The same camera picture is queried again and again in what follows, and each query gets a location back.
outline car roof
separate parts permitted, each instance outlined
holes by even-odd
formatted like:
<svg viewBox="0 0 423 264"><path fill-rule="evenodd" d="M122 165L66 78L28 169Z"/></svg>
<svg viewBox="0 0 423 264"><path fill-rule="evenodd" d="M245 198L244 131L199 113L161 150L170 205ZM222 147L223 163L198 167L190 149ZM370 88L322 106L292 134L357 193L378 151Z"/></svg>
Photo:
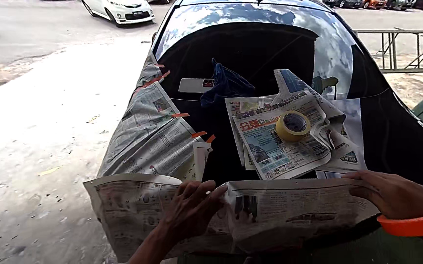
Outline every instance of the car roof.
<svg viewBox="0 0 423 264"><path fill-rule="evenodd" d="M211 3L251 3L251 4L273 4L273 5L288 5L304 8L318 9L322 11L332 12L322 1L318 0L178 0L176 5L188 6Z"/></svg>

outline human hand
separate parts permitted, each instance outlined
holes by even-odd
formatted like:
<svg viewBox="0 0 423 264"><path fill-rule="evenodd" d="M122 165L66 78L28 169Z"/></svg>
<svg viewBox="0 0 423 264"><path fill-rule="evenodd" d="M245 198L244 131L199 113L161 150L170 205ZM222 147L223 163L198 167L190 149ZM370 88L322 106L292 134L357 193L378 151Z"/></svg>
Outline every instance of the human hand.
<svg viewBox="0 0 423 264"><path fill-rule="evenodd" d="M355 171L342 176L363 180L378 191L364 187L350 190L353 196L371 201L388 219L423 217L423 185L396 174L375 171Z"/></svg>
<svg viewBox="0 0 423 264"><path fill-rule="evenodd" d="M221 197L228 189L215 189L215 181L185 181L179 185L173 201L159 222L159 227L170 234L173 243L205 233L213 215L224 205Z"/></svg>

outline asphalt road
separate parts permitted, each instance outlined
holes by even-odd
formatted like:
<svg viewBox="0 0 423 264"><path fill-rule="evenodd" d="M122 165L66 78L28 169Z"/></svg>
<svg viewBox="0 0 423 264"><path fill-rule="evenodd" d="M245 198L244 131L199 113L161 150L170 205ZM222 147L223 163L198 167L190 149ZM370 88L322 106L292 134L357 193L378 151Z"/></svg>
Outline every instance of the asphalt road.
<svg viewBox="0 0 423 264"><path fill-rule="evenodd" d="M78 0L0 0L0 63L118 37L151 39L170 5L151 3L153 22L117 28L106 19L91 17Z"/></svg>
<svg viewBox="0 0 423 264"><path fill-rule="evenodd" d="M118 37L144 36L157 30L170 5L151 4L153 22L117 28L103 18L91 17L77 0L0 0L0 63L52 53L61 48L110 42ZM335 9L353 29L423 29L423 11ZM371 49L379 48L375 35L361 36ZM400 40L400 53L412 52L411 39Z"/></svg>

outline car wheel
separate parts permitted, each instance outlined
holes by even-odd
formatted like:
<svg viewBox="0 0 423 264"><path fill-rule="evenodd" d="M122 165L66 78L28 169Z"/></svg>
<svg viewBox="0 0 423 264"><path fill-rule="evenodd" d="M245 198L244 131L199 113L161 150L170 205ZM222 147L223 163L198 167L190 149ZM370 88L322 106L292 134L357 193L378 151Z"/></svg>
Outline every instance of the car wheel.
<svg viewBox="0 0 423 264"><path fill-rule="evenodd" d="M108 10L108 9L106 9L106 13L107 13L107 15L109 16L109 18L111 19L111 21L114 23L114 25L116 26L116 27L121 27L122 25L121 24L119 24L119 23L117 23L117 21L115 21L115 18L114 18L114 16L111 14L111 12Z"/></svg>
<svg viewBox="0 0 423 264"><path fill-rule="evenodd" d="M90 13L90 15L94 16L94 17L98 17L98 15L94 14L93 11L91 10L91 8L85 3L85 1L82 1L83 5L85 6L86 10L88 10L88 12Z"/></svg>

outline finger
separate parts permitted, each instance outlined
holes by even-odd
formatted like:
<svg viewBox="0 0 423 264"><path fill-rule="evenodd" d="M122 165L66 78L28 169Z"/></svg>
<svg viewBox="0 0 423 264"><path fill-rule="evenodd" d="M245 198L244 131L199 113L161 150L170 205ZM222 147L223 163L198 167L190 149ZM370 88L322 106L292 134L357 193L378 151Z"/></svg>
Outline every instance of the finger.
<svg viewBox="0 0 423 264"><path fill-rule="evenodd" d="M372 202L376 207L378 207L381 213L387 211L386 203L384 202L381 195L379 195L379 193L373 191L372 189L368 189L366 187L356 187L350 189L350 194Z"/></svg>
<svg viewBox="0 0 423 264"><path fill-rule="evenodd" d="M199 210L202 211L202 214L206 219L211 219L218 210L220 210L224 203L221 201L221 197L228 190L228 185L221 185L211 192L205 200L203 200L199 207Z"/></svg>
<svg viewBox="0 0 423 264"><path fill-rule="evenodd" d="M342 178L364 180L374 186L376 189L381 189L388 183L388 181L381 177L378 172L366 170L349 172L345 175L342 175Z"/></svg>
<svg viewBox="0 0 423 264"><path fill-rule="evenodd" d="M199 181L191 181L187 187L185 187L184 192L182 193L182 196L184 198L189 198L194 192L195 190L200 186L201 182Z"/></svg>
<svg viewBox="0 0 423 264"><path fill-rule="evenodd" d="M228 185L223 184L220 187L214 189L213 192L211 192L208 197L212 199L212 201L220 201L220 198L226 193L228 190Z"/></svg>
<svg viewBox="0 0 423 264"><path fill-rule="evenodd" d="M197 200L197 204L207 197L207 192L212 192L215 189L215 181L208 180L199 185L197 190L190 197L191 199Z"/></svg>
<svg viewBox="0 0 423 264"><path fill-rule="evenodd" d="M177 189L176 195L181 195L184 192L185 187L187 187L187 185L189 185L189 183L191 183L191 181L189 181L189 180L182 182L179 185L179 188Z"/></svg>

